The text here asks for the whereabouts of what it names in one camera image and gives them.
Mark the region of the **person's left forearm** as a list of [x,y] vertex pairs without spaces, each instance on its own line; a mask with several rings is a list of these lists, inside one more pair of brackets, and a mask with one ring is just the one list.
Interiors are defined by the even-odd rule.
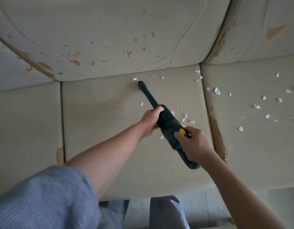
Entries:
[[91,182],[99,201],[122,167],[145,137],[146,125],[138,122],[114,137],[76,155],[65,166],[82,171]]

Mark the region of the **scattered white paper scraps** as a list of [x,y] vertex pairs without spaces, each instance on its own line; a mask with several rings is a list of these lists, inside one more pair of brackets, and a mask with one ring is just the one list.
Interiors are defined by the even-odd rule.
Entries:
[[164,91],[177,106],[195,105],[205,97],[210,126],[221,137],[232,129],[262,143],[294,143],[294,66],[202,65],[202,76],[177,72],[172,91]]

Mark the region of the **grey trousers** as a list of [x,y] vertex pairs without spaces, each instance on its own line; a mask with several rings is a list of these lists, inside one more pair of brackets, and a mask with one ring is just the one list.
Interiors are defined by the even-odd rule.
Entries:
[[[130,200],[100,202],[101,218],[97,229],[123,229],[129,202]],[[190,229],[176,196],[150,199],[149,229]]]

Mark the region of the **beige sofa seat cushion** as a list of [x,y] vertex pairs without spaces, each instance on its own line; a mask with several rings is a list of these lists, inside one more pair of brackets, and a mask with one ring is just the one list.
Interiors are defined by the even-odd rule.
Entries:
[[[204,64],[200,64],[201,73]],[[229,64],[290,67],[294,66],[294,55]],[[220,136],[219,127],[210,128],[216,152],[248,187],[255,190],[294,187],[294,143],[253,142],[245,139],[245,131],[233,129],[232,137],[225,139]]]
[[0,194],[65,162],[61,83],[0,92]]
[[[62,83],[66,160],[137,123],[152,109],[143,81],[183,126],[201,129],[213,145],[199,64]],[[158,129],[143,139],[101,201],[178,195],[209,189],[202,169],[191,170]]]

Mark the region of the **dark green handheld vacuum cleaner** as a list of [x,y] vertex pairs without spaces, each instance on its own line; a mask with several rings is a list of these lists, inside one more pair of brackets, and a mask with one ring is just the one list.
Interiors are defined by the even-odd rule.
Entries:
[[160,127],[160,130],[168,141],[169,145],[173,150],[177,151],[180,155],[181,159],[185,163],[185,165],[192,170],[199,169],[200,165],[194,161],[188,160],[185,152],[182,149],[180,142],[175,138],[174,133],[180,132],[186,138],[191,138],[191,135],[185,130],[185,128],[181,125],[181,123],[174,117],[171,111],[163,104],[158,104],[154,99],[152,94],[149,92],[147,86],[143,81],[138,81],[138,87],[143,92],[143,94],[148,99],[151,106],[155,109],[158,106],[164,108],[164,110],[159,114],[159,118],[157,120],[157,125]]

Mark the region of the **beige sofa back cushion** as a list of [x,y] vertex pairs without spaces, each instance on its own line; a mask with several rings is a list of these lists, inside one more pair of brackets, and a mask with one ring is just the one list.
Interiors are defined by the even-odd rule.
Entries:
[[0,92],[52,81],[0,41]]
[[294,0],[231,0],[204,60],[218,65],[294,55]]
[[0,0],[0,40],[59,81],[195,65],[230,1]]

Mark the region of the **person's left hand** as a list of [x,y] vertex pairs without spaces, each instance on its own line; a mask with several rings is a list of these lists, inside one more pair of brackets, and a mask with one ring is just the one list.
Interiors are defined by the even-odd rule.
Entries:
[[142,138],[148,137],[153,133],[153,126],[158,124],[159,115],[164,111],[162,106],[157,106],[155,109],[147,110],[142,119],[139,121],[139,125],[142,130]]

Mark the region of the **blue striped shirt sleeve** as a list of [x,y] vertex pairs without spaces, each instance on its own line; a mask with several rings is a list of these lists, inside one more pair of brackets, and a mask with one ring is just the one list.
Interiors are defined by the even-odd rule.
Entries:
[[96,229],[101,219],[87,175],[46,168],[0,194],[0,229]]

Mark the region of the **person's right hand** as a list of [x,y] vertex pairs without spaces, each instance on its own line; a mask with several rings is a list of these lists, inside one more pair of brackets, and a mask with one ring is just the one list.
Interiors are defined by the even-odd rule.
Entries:
[[217,155],[213,147],[208,142],[204,132],[194,127],[186,127],[191,138],[187,138],[187,143],[182,146],[186,157],[190,161],[194,161],[205,168],[210,159]]

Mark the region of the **person's right forearm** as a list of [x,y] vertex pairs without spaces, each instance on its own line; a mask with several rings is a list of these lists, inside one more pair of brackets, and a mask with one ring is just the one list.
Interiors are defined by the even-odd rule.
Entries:
[[287,229],[214,150],[203,153],[198,163],[214,181],[238,229]]

